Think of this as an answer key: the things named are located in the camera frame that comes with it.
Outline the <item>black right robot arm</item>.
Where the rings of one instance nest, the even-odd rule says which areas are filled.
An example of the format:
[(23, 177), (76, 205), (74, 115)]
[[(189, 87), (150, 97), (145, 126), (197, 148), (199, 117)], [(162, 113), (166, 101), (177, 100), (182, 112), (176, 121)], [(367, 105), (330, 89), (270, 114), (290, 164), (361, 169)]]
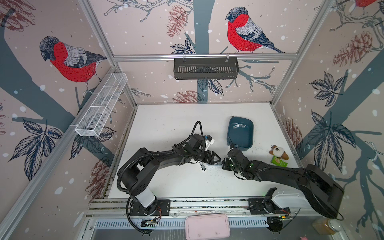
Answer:
[(250, 161), (242, 151), (232, 149), (221, 162), (222, 169), (240, 174), (240, 180), (274, 182), (300, 190), (310, 206), (320, 215), (337, 219), (344, 189), (315, 165), (305, 168), (287, 168), (262, 161)]

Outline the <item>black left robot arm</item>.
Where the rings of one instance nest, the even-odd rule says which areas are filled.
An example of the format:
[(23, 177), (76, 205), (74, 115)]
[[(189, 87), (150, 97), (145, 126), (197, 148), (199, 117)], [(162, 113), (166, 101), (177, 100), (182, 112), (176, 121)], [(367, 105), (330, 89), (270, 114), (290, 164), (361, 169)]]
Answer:
[(143, 236), (150, 235), (153, 230), (145, 230), (136, 226), (129, 215), (131, 204), (136, 201), (144, 209), (145, 214), (162, 211), (158, 208), (158, 199), (150, 190), (149, 183), (155, 173), (163, 168), (182, 166), (184, 164), (206, 163), (216, 165), (221, 158), (208, 147), (214, 142), (209, 135), (204, 135), (202, 123), (197, 121), (191, 134), (183, 141), (172, 146), (168, 151), (151, 152), (140, 148), (117, 172), (117, 188), (129, 195), (126, 215), (131, 226)]

